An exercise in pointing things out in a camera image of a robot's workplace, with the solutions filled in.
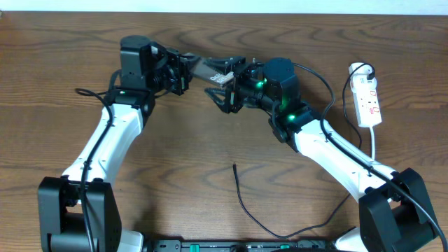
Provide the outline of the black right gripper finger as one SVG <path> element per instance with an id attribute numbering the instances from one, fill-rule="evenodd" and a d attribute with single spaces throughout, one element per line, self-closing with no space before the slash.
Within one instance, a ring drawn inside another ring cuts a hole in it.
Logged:
<path id="1" fill-rule="evenodd" d="M 206 65 L 217 72 L 231 72 L 234 70 L 234 58 L 210 57 L 206 59 Z"/>
<path id="2" fill-rule="evenodd" d="M 214 102 L 215 105 L 224 113 L 229 113 L 231 109 L 230 97 L 231 92 L 228 89 L 220 89 L 208 87 L 204 90 L 206 95 Z"/>

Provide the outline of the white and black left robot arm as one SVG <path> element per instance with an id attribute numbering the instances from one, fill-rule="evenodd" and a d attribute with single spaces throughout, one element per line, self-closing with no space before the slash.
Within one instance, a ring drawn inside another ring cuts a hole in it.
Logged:
<path id="1" fill-rule="evenodd" d="M 200 56 L 181 54 L 145 36 L 120 40 L 121 68 L 96 97 L 101 119 L 78 158 L 60 177 L 45 177 L 38 187 L 43 251 L 147 251 L 142 233 L 122 227 L 113 184 L 132 142 L 142 133 L 155 100 L 182 95 Z"/>

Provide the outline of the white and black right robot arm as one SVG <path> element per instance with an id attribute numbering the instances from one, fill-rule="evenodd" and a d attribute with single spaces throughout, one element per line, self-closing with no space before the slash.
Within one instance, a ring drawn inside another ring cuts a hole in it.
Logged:
<path id="1" fill-rule="evenodd" d="M 376 161 L 338 134 L 302 98 L 296 63 L 230 57 L 204 64 L 213 83 L 206 93 L 222 112 L 264 110 L 281 143 L 321 165 L 356 200 L 359 225 L 336 238 L 332 250 L 416 251 L 434 239 L 447 243 L 422 177 Z"/>

